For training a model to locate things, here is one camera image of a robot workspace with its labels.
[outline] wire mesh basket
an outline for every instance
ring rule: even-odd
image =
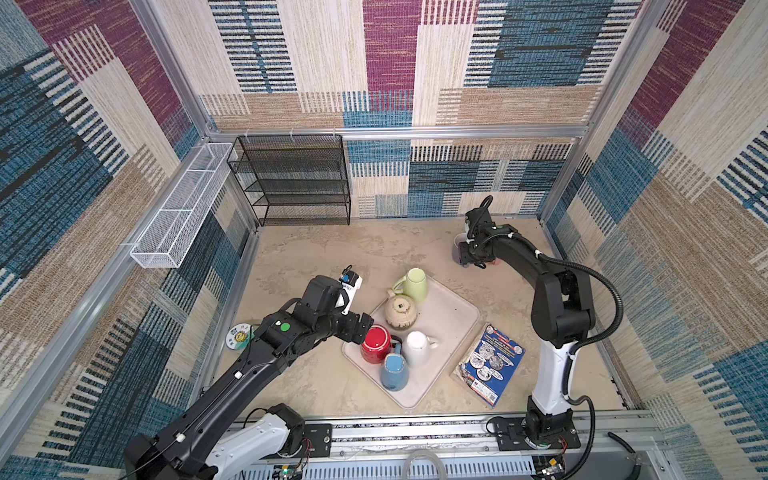
[[[205,144],[131,249],[142,268],[178,268],[237,161],[229,143]]]
[[[339,135],[238,137],[229,163],[262,225],[349,224]]]

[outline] white tray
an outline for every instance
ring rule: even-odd
[[[408,385],[398,392],[390,392],[385,389],[379,380],[381,364],[368,363],[360,355],[360,345],[344,343],[342,352],[350,362],[362,370],[379,388],[392,397],[398,405],[406,410],[415,408],[422,401],[424,395],[432,388],[437,378],[448,365],[453,353],[459,348],[467,335],[472,332],[472,327],[480,319],[480,310],[470,302],[464,300],[448,287],[437,282],[430,276],[429,294],[424,302],[419,303],[419,316],[416,322],[407,330],[394,330],[386,322],[384,317],[384,302],[373,310],[371,317],[374,323],[384,326],[392,335],[405,340],[412,330],[424,332],[426,335],[436,338],[440,344],[431,350],[429,361],[422,366],[409,370]]]

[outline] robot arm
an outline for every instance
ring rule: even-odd
[[[459,244],[462,264],[481,268],[499,258],[534,287],[531,324],[540,339],[538,380],[528,398],[525,434],[528,444],[547,448],[573,428],[568,392],[578,352],[571,350],[588,338],[594,327],[589,274],[545,262],[536,247],[509,225],[497,226],[488,213],[492,197],[466,215],[466,243]]]
[[[124,451],[137,479],[226,478],[254,458],[299,448],[303,420],[289,407],[273,407],[255,425],[222,442],[248,403],[296,359],[337,336],[362,343],[373,319],[350,313],[362,279],[347,267],[339,280],[316,276],[303,296],[264,317],[240,357],[184,414],[155,437],[138,435]]]

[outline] mug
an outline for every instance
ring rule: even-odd
[[[360,355],[368,363],[381,363],[392,346],[389,331],[381,325],[373,325],[360,346]]]
[[[437,339],[427,336],[419,331],[408,334],[402,346],[402,355],[406,358],[408,366],[413,368],[424,365],[429,359],[429,351],[440,345]]]
[[[408,383],[408,364],[400,353],[401,350],[402,344],[395,344],[395,352],[387,355],[382,365],[382,386],[392,392],[402,390]]]
[[[412,268],[392,286],[395,293],[404,293],[416,302],[423,302],[427,297],[427,274],[420,268]]]

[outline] mug handle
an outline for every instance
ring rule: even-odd
[[[402,278],[395,282],[394,285],[392,285],[392,291],[395,293],[403,293],[405,290],[403,288],[400,288],[400,286],[406,281],[406,276],[403,275]]]

